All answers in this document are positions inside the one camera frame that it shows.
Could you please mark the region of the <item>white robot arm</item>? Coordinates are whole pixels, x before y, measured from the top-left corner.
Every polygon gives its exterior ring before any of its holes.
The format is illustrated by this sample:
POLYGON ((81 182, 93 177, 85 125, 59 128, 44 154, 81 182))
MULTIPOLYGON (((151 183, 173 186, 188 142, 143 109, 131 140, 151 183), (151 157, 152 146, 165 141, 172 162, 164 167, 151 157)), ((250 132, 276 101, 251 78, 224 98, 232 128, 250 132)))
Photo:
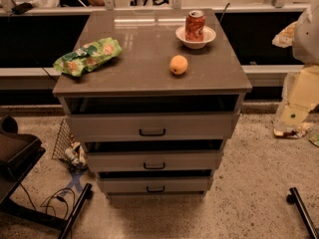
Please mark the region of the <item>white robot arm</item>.
POLYGON ((285 79, 273 132, 279 137, 301 137, 310 127, 304 121, 319 105, 319 0, 313 0, 297 21, 274 37, 272 44, 291 46, 293 57, 303 63, 299 73, 285 79))

